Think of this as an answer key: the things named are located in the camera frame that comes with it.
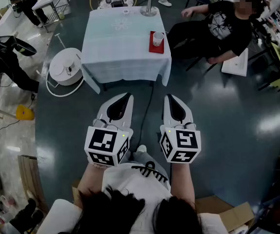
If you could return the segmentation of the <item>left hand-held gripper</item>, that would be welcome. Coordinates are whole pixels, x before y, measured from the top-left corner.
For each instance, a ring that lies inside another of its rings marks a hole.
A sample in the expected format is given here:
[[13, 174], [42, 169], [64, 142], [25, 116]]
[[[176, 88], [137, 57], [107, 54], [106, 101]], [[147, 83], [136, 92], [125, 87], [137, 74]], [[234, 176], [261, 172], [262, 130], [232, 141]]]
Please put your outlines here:
[[88, 127], [84, 145], [91, 164], [117, 166], [121, 163], [133, 135], [133, 102], [132, 94], [122, 93], [101, 105], [93, 126]]

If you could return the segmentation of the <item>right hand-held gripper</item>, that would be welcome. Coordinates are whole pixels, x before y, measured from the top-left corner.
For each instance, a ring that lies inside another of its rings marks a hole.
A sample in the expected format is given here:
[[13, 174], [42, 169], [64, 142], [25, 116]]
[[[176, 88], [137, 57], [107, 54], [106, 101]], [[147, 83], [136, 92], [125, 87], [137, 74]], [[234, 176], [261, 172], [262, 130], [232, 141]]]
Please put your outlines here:
[[164, 97], [160, 146], [168, 163], [190, 164], [201, 152], [201, 133], [190, 108], [178, 97]]

